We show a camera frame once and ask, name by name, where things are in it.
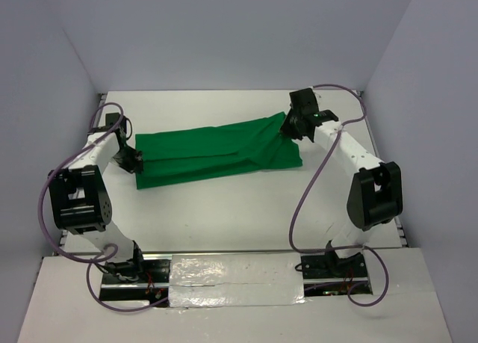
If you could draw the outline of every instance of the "green fabric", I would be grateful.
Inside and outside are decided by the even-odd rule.
[[[136,186],[178,184],[213,177],[302,166],[299,147],[279,134],[284,113],[271,117],[178,132],[136,135],[144,171]]]

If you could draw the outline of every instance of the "black clamp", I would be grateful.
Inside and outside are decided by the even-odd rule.
[[[331,241],[326,248],[332,249]],[[301,256],[295,270],[302,272],[304,279],[341,278],[345,277],[350,270],[356,276],[367,276],[367,268],[361,253],[340,259],[334,250],[327,251],[323,255]]]
[[[104,268],[109,274],[112,274],[120,281],[135,282],[139,279],[145,279],[144,258],[140,247],[133,241],[133,258],[125,262],[114,263],[106,262]]]
[[[308,87],[289,93],[291,109],[289,110],[280,132],[291,139],[302,140],[304,136],[314,142],[315,128],[327,121],[338,121],[330,110],[319,111],[319,104],[314,91]]]

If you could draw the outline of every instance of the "white wall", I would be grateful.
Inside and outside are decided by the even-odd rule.
[[[412,0],[365,91],[455,342],[478,336],[477,18],[477,0]]]
[[[48,0],[96,88],[363,89],[410,0]]]
[[[44,0],[0,0],[0,32],[0,342],[10,343],[52,252],[37,222],[40,187],[84,143],[97,99]]]

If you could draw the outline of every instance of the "white table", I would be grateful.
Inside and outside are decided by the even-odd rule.
[[[340,296],[314,297],[292,306],[166,308],[132,315],[110,312],[90,297],[85,265],[48,257],[43,260],[19,343],[451,343],[420,250],[379,251],[390,272],[391,288],[378,306],[360,308]],[[380,294],[383,272],[374,257],[365,254],[365,260],[373,292]],[[100,280],[100,273],[93,270],[96,292]],[[373,299],[354,297],[362,302]]]
[[[154,133],[220,126],[289,109],[291,90],[129,91],[110,92],[107,102],[123,106],[134,133]],[[321,90],[321,108],[342,121],[359,117],[357,100],[344,91]],[[102,113],[116,111],[106,108]],[[370,152],[365,122],[347,127]],[[134,136],[129,141],[134,146]],[[113,205],[113,219],[143,252],[289,250],[288,227],[306,185],[326,152],[308,140],[299,142],[303,167],[248,173],[180,185],[136,189],[134,175],[109,165],[103,178]],[[330,161],[302,207],[295,230],[299,247],[324,247],[347,217],[350,181]],[[401,247],[394,223],[373,233],[372,247]],[[69,252],[93,253],[86,240],[68,235]]]
[[[354,98],[320,92],[324,108],[342,120],[360,115]],[[288,109],[288,91],[113,92],[135,132],[222,125]],[[369,151],[365,123],[350,133]],[[104,174],[114,220],[144,251],[289,250],[288,227],[295,205],[325,152],[299,143],[304,167],[250,173],[137,191],[135,180],[110,165]],[[323,247],[345,218],[350,183],[333,161],[317,181],[297,224],[301,247]],[[394,223],[377,227],[374,247],[401,247]],[[94,248],[75,236],[70,252]],[[390,272],[389,295],[371,308],[345,296],[314,297],[291,306],[233,306],[213,309],[150,309],[133,315],[110,312],[89,295],[85,266],[48,257],[35,285],[19,342],[430,342],[450,343],[438,298],[419,249],[379,250]],[[365,253],[373,294],[384,285],[377,260]],[[92,271],[98,293],[101,275]],[[370,295],[355,296],[370,301]],[[140,306],[145,302],[115,303]]]

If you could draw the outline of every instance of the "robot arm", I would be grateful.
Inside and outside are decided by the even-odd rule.
[[[282,124],[281,133],[292,139],[304,136],[314,139],[329,150],[339,132],[341,137],[332,157],[350,177],[347,200],[349,220],[329,242],[330,247],[367,243],[373,227],[388,223],[403,210],[400,168],[394,162],[384,163],[370,154],[348,132],[330,111],[319,111],[311,88],[290,93],[291,109]],[[335,251],[339,259],[355,255],[358,249]]]
[[[102,136],[118,119],[107,114],[106,126],[88,133],[86,146]],[[103,250],[106,244],[118,246],[117,254],[105,269],[121,280],[134,281],[143,272],[143,255],[138,245],[125,237],[111,220],[111,201],[102,174],[111,159],[129,173],[143,171],[142,153],[126,143],[126,121],[90,151],[79,155],[60,171],[49,186],[55,224]]]

